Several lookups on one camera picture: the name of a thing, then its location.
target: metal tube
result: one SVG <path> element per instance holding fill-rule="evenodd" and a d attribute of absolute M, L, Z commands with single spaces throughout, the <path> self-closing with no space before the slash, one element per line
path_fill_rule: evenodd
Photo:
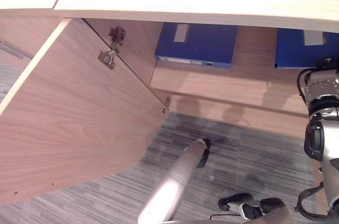
<path fill-rule="evenodd" d="M 146 200 L 138 224 L 158 224 L 173 219 L 206 148 L 206 143 L 201 139 L 186 148 Z"/>

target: wooden cabinet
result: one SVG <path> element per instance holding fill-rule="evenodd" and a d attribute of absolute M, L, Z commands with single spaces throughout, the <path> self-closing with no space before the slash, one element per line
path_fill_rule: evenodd
<path fill-rule="evenodd" d="M 0 204 L 135 165 L 169 96 L 174 112 L 303 139 L 298 70 L 274 69 L 276 28 L 339 32 L 338 1 L 1 0 L 0 39 L 34 58 L 0 51 L 23 70 L 0 104 Z M 163 22 L 240 25 L 232 68 L 156 62 Z M 96 56 L 117 26 L 110 70 Z"/>
<path fill-rule="evenodd" d="M 138 163 L 164 105 L 119 57 L 113 70 L 96 58 L 108 50 L 84 21 L 64 19 L 5 96 L 1 204 Z"/>

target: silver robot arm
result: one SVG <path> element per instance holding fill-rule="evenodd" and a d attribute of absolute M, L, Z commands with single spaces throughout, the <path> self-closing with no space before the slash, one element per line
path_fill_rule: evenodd
<path fill-rule="evenodd" d="M 209 143 L 198 139 L 191 143 L 182 156 L 173 164 L 169 171 L 152 190 L 139 214 L 138 224 L 234 224 L 214 220 L 182 220 L 172 221 L 183 199 L 186 187 L 197 166 L 206 162 Z M 229 204 L 234 210 L 242 213 L 245 203 Z M 258 207 L 257 204 L 247 207 Z M 280 207 L 272 208 L 266 215 L 250 220 L 249 224 L 291 224 L 291 214 L 282 203 Z"/>
<path fill-rule="evenodd" d="M 329 215 L 339 216 L 339 74 L 338 70 L 312 70 L 305 75 L 300 96 L 309 111 L 305 153 L 318 160 L 324 176 Z"/>

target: gray carpet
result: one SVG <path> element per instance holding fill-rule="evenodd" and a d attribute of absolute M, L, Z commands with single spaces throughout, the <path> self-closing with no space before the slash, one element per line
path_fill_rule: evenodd
<path fill-rule="evenodd" d="M 0 102 L 11 89 L 22 70 L 6 64 L 0 64 Z"/>
<path fill-rule="evenodd" d="M 0 207 L 3 224 L 136 223 L 138 211 L 161 175 L 196 138 L 211 140 L 205 168 L 198 169 L 175 219 L 208 219 L 221 213 L 218 199 L 249 192 L 281 198 L 292 208 L 313 182 L 312 161 L 297 139 L 171 113 L 140 165 L 62 191 Z M 315 211 L 314 198 L 305 208 Z M 296 223 L 313 223 L 292 211 Z M 244 222 L 239 217 L 216 220 Z"/>

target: black cable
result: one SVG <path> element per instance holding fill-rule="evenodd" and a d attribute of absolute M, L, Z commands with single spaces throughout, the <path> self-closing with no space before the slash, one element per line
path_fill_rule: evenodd
<path fill-rule="evenodd" d="M 212 219 L 212 217 L 213 216 L 241 216 L 240 214 L 212 214 L 211 216 L 210 216 L 210 220 Z"/>
<path fill-rule="evenodd" d="M 310 189 L 304 190 L 299 194 L 297 207 L 295 207 L 295 209 L 305 218 L 310 219 L 310 220 L 326 220 L 326 219 L 328 219 L 328 216 L 322 215 L 322 214 L 310 213 L 310 212 L 306 211 L 302 206 L 302 201 L 305 198 L 308 198 L 309 196 L 313 195 L 314 193 L 320 191 L 323 187 L 324 187 L 324 183 L 321 182 L 319 186 L 317 186 L 315 188 L 310 188 Z"/>
<path fill-rule="evenodd" d="M 299 74 L 298 74 L 298 77 L 297 77 L 297 87 L 298 87 L 298 91 L 299 91 L 299 95 L 301 96 L 302 100 L 306 103 L 306 100 L 305 100 L 305 96 L 304 96 L 304 93 L 302 92 L 301 90 L 301 86 L 300 86 L 300 78 L 301 76 L 307 72 L 307 71 L 314 71 L 315 69 L 314 68 L 307 68 L 307 69 L 303 69 Z"/>

